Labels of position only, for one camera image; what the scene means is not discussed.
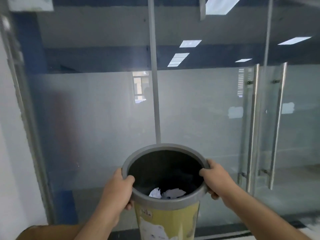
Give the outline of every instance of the label on trash can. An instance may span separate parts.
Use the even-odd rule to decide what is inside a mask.
[[[135,203],[141,240],[193,240],[200,203],[179,210],[156,210]]]

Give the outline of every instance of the metal door handle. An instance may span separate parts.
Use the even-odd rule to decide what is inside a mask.
[[[256,64],[254,66],[254,79],[253,79],[253,93],[252,93],[252,103],[251,103],[251,121],[250,121],[250,137],[249,137],[249,152],[248,152],[248,164],[247,164],[247,173],[239,173],[238,175],[238,184],[241,184],[241,177],[246,178],[246,187],[245,190],[247,193],[251,191],[251,177],[252,177],[252,160],[253,160],[253,151],[254,151],[254,133],[255,133],[255,121],[256,121],[256,110],[257,110],[257,93],[258,93],[258,79],[259,79],[259,68],[260,65]]]
[[[273,189],[273,183],[275,180],[275,166],[276,166],[280,119],[281,119],[281,112],[282,112],[283,88],[285,86],[285,81],[286,81],[287,66],[288,66],[287,62],[282,64],[281,81],[280,81],[281,83],[279,87],[279,96],[278,96],[277,114],[276,114],[274,137],[273,137],[273,144],[272,144],[270,170],[266,170],[266,169],[261,170],[263,173],[266,173],[269,176],[268,188],[270,190]]]

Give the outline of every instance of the ceiling light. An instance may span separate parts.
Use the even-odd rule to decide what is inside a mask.
[[[252,58],[250,58],[250,59],[241,59],[241,60],[237,60],[237,61],[235,61],[235,62],[246,62],[246,61],[248,61],[248,60],[252,60]]]
[[[171,61],[183,61],[185,59],[185,57],[181,57],[181,58],[172,58]]]
[[[174,58],[186,58],[190,53],[176,53]]]
[[[180,48],[196,47],[201,40],[183,40]]]
[[[180,64],[181,61],[170,61],[169,65],[173,65],[173,64]]]
[[[205,4],[206,15],[226,15],[239,0],[208,0]]]
[[[307,40],[307,39],[310,39],[311,36],[309,37],[295,37],[293,39],[290,39],[290,40],[287,40],[287,41],[284,41],[278,45],[284,45],[284,44],[296,44],[298,42],[301,42],[301,41],[304,41],[304,40]]]

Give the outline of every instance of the trash can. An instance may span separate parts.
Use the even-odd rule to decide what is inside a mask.
[[[135,177],[131,199],[142,240],[193,240],[199,201],[207,193],[201,168],[210,168],[201,154],[176,144],[146,146],[128,157],[122,176]],[[149,197],[156,188],[178,188],[185,194],[174,199]]]

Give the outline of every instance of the crumpled paper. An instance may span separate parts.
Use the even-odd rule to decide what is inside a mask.
[[[186,192],[179,188],[168,189],[166,192],[162,194],[159,188],[155,188],[150,192],[149,196],[157,199],[176,199],[185,194]]]

